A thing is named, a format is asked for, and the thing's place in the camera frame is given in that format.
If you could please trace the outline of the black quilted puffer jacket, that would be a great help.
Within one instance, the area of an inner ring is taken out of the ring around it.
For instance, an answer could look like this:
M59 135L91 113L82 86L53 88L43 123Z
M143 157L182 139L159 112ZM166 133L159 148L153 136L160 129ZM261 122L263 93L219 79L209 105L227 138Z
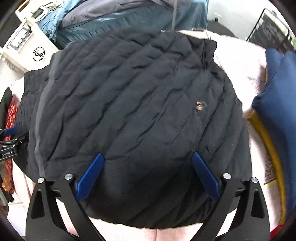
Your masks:
M82 201L92 218L138 228L203 222L215 205L194 171L252 175L242 104L215 63L217 43L179 32L122 29L70 43L24 75L15 163L33 181L102 173Z

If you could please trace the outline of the teal and grey jacket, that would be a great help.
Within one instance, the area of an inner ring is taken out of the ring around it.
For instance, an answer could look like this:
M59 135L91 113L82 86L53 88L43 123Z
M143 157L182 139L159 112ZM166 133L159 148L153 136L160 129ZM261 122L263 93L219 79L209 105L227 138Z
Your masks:
M121 28L206 29L208 1L64 1L38 23L58 47Z

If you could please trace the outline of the navy blue yellow-trimmed cushion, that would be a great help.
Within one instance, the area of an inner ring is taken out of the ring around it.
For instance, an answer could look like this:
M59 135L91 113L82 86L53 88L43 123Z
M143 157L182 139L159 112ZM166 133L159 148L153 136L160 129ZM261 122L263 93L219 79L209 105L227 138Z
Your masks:
M267 49L267 81L248 120L266 146L281 199L280 223L295 207L295 52Z

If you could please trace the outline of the red patterned black cloth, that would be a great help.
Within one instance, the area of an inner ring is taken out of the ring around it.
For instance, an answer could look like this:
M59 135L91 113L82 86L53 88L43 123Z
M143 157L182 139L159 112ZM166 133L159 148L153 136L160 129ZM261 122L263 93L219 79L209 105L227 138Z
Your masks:
M13 163L12 157L16 154L16 144L13 143L16 114L18 107L9 88L4 91L1 99L1 188L13 194Z

